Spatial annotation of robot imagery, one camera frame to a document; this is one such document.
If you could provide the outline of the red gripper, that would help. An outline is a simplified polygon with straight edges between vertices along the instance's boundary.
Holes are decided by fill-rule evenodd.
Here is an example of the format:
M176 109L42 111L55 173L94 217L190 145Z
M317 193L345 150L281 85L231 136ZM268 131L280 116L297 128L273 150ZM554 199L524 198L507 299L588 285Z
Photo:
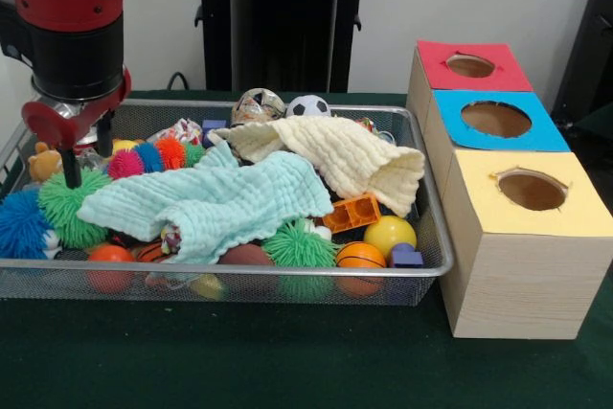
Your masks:
M119 86L96 99L59 101L46 95L37 101L26 102L21 110L23 121L39 141L61 148L66 186L81 185L80 165L75 147L85 145L92 128L96 130L97 152L110 157L113 151L111 122L115 110L131 91L131 75L124 67Z

